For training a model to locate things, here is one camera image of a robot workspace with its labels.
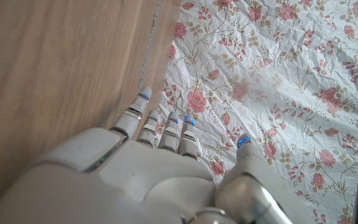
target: floral fabric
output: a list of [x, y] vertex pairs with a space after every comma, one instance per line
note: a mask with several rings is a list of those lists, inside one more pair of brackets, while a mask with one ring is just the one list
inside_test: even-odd
[[351, 222], [358, 1], [183, 1], [170, 59], [158, 134], [172, 110], [193, 114], [199, 161], [218, 183], [247, 131], [316, 223]]

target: white cloth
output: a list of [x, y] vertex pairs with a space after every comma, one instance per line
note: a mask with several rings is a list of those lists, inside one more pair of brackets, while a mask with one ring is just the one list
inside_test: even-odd
[[183, 1], [157, 131], [196, 118], [218, 183], [248, 131], [317, 223], [350, 223], [358, 181], [358, 1]]

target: wood grain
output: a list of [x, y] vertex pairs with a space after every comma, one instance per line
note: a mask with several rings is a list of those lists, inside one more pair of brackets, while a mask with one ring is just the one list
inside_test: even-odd
[[167, 0], [163, 1], [160, 6], [158, 16], [160, 18], [168, 19], [158, 19], [155, 23], [154, 37], [149, 53], [149, 62], [147, 63], [145, 71], [146, 80], [144, 82], [145, 86], [150, 86], [152, 88], [153, 96], [149, 101], [145, 114], [148, 114], [152, 109], [156, 110], [160, 102], [173, 35], [179, 16], [180, 3], [180, 0]]
[[129, 105], [157, 1], [0, 0], [0, 196], [41, 152]]

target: robotic hand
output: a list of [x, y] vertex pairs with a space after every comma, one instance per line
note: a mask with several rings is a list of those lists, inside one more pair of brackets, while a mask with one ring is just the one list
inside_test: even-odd
[[178, 150], [174, 111], [158, 149], [155, 110], [130, 140], [150, 96], [144, 88], [110, 131], [86, 130], [34, 161], [0, 200], [0, 223], [310, 223], [248, 134], [218, 188], [197, 162], [190, 114]]

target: pink rose pattern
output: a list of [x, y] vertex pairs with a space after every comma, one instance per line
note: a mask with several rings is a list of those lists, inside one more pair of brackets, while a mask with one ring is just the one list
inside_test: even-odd
[[204, 106], [206, 104], [206, 98], [204, 93], [199, 90], [189, 92], [187, 95], [187, 105], [193, 109], [196, 113], [204, 112]]
[[251, 133], [317, 223], [351, 223], [358, 1], [183, 0], [173, 41], [158, 138], [169, 111], [191, 113], [199, 161], [220, 182]]

